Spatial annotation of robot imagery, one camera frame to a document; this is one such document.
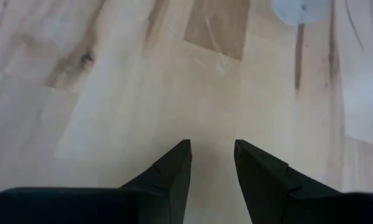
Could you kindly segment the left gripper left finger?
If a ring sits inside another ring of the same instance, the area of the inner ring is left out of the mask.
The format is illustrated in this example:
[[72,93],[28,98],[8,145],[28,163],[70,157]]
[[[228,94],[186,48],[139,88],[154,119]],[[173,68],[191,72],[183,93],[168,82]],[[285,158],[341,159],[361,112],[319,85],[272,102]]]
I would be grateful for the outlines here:
[[0,191],[0,224],[182,224],[191,160],[185,139],[119,188]]

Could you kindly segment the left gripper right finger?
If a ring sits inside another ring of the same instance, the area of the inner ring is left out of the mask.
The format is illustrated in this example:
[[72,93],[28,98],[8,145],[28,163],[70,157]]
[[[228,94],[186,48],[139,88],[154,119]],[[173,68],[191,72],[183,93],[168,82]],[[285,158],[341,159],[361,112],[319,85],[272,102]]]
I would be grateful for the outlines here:
[[238,139],[234,161],[253,224],[373,224],[373,193],[342,193]]

